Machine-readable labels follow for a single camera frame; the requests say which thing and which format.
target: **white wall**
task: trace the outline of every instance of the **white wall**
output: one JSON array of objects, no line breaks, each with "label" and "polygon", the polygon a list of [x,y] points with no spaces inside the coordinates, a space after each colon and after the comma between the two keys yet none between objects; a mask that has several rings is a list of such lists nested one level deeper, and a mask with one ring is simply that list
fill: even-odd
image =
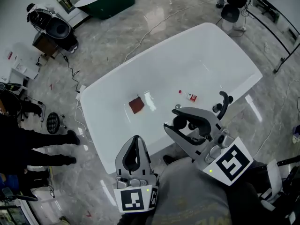
[{"label": "white wall", "polygon": [[37,59],[40,55],[40,51],[32,46],[32,41],[37,31],[26,21],[26,7],[30,3],[52,5],[55,7],[55,11],[72,26],[87,16],[79,9],[75,9],[68,14],[57,0],[0,0],[0,77],[9,79],[10,68],[4,60],[4,52],[12,44],[22,42],[35,52]]}]

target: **white cable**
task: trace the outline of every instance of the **white cable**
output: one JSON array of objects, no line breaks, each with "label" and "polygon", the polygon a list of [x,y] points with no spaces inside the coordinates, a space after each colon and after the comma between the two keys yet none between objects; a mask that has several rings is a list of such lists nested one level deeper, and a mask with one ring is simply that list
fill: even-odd
[{"label": "white cable", "polygon": [[144,37],[141,39],[139,45],[136,46],[130,53],[128,53],[128,54],[126,55],[126,58],[124,59],[123,63],[127,60],[127,57],[128,57],[130,54],[132,54],[132,53],[134,52],[134,50],[137,49],[137,48],[141,45],[141,43],[142,43],[142,41],[144,40],[144,38],[145,38],[149,33],[151,33],[151,31],[152,31],[153,29],[155,29],[156,27],[158,27],[162,22],[164,22],[165,20],[167,20],[169,17],[171,17],[171,16],[173,16],[173,15],[179,13],[179,12],[182,12],[182,11],[184,11],[184,10],[187,10],[187,9],[189,9],[189,8],[193,8],[193,7],[196,7],[196,6],[201,5],[201,4],[203,4],[203,3],[207,3],[207,2],[211,2],[211,1],[213,1],[213,0],[209,0],[209,1],[201,2],[201,3],[197,3],[197,4],[195,4],[195,5],[186,7],[186,8],[184,8],[184,9],[182,9],[182,10],[179,10],[179,11],[173,13],[173,14],[168,15],[167,18],[165,18],[164,20],[160,21],[156,26],[154,26],[153,28],[151,28],[151,29],[144,35]]},{"label": "white cable", "polygon": [[79,106],[79,100],[77,100],[77,107],[76,107],[76,109],[75,109],[74,120],[75,120],[76,122],[78,122],[78,123],[80,123],[81,125],[84,126],[84,129],[85,129],[85,137],[86,137],[86,139],[88,140],[88,142],[94,143],[93,141],[90,141],[90,140],[88,139],[88,137],[87,137],[87,129],[86,129],[86,126],[85,126],[83,123],[81,123],[80,121],[76,120],[77,108],[79,108],[79,110],[81,111],[82,116],[83,116],[83,118],[84,118],[84,114],[83,114],[83,111],[81,110],[81,106]]},{"label": "white cable", "polygon": [[[299,80],[296,80],[296,79],[290,81],[289,85],[287,86],[287,90],[286,90],[286,93],[285,93],[285,99],[284,99],[283,104],[282,104],[282,106],[281,106],[280,112],[277,114],[278,116],[281,115],[282,109],[283,109],[283,107],[285,106],[285,101],[286,101],[286,98],[287,98],[287,95],[288,95],[288,91],[289,91],[289,89],[290,89],[290,85],[291,85],[293,82],[300,82],[300,81],[299,81]],[[273,124],[273,126],[272,126],[272,128],[271,128],[271,131],[269,132],[268,136],[267,136],[266,139],[263,141],[262,145],[259,147],[259,149],[257,150],[257,152],[255,153],[255,155],[254,155],[252,158],[254,158],[254,157],[258,154],[258,152],[260,151],[260,149],[263,147],[263,145],[265,144],[265,142],[268,140],[268,138],[270,137],[270,135],[271,135],[271,133],[272,133],[273,128],[275,127],[275,125],[276,125],[276,118],[275,118],[275,122],[274,122],[274,124]]]}]

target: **green bathtub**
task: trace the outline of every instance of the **green bathtub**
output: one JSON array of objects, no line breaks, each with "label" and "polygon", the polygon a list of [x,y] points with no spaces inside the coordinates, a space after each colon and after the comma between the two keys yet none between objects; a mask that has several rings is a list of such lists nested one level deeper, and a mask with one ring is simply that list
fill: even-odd
[{"label": "green bathtub", "polygon": [[80,0],[75,7],[93,17],[107,19],[134,3],[135,0]]}]

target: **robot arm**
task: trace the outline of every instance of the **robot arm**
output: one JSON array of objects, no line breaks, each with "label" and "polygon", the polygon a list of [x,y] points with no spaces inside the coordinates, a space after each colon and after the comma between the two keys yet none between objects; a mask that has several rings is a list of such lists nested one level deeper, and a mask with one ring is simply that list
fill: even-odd
[{"label": "robot arm", "polygon": [[144,140],[135,135],[116,157],[117,189],[114,194],[121,213],[153,210],[158,194],[157,174],[150,168]]},{"label": "robot arm", "polygon": [[[214,112],[220,111],[217,117],[198,108],[173,109],[177,116],[172,125],[164,124],[164,129],[199,170],[230,186],[253,159],[241,140],[232,138],[223,128],[220,119],[233,98],[225,92],[220,95],[224,97],[224,104],[213,107]],[[196,137],[180,131],[187,124]],[[150,163],[145,142],[138,135],[129,139],[120,150],[116,157],[117,189],[114,190],[120,212],[145,212],[155,208],[158,181]]]}]

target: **gray shirt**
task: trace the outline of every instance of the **gray shirt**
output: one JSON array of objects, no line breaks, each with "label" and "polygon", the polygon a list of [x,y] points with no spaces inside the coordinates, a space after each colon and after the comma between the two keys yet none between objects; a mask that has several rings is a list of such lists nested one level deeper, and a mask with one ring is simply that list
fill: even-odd
[{"label": "gray shirt", "polygon": [[180,159],[170,164],[159,178],[156,211],[146,224],[230,225],[222,186],[196,169],[191,158]]}]

